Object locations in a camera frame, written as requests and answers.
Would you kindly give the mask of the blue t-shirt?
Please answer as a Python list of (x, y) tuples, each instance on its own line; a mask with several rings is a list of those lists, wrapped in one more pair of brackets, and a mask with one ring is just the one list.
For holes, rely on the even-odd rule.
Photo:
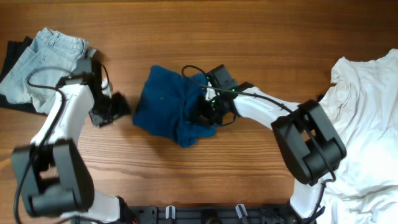
[(190, 147), (200, 138), (210, 138), (216, 126), (195, 124), (191, 117), (206, 91), (177, 72), (159, 65), (150, 74), (141, 92), (132, 123), (154, 136), (173, 140), (180, 147)]

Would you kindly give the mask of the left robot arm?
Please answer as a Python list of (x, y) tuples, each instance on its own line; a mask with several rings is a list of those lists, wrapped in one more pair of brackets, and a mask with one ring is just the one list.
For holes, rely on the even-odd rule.
[(87, 114), (101, 100), (102, 80), (83, 74), (61, 78), (52, 89), (57, 99), (44, 125), (29, 145), (12, 152), (17, 179), (14, 219), (19, 204), (32, 217), (64, 216), (93, 223), (137, 223), (121, 197), (94, 189), (76, 143)]

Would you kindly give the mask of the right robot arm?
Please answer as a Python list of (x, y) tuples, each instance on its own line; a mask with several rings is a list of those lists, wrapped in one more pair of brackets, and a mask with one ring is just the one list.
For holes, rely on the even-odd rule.
[(227, 89), (205, 87), (193, 111), (194, 122), (223, 125), (227, 113), (249, 118), (271, 129), (282, 158), (295, 179), (294, 192), (282, 219), (315, 223), (328, 183), (346, 157), (346, 147), (321, 105), (315, 100), (291, 103), (262, 92), (251, 83)]

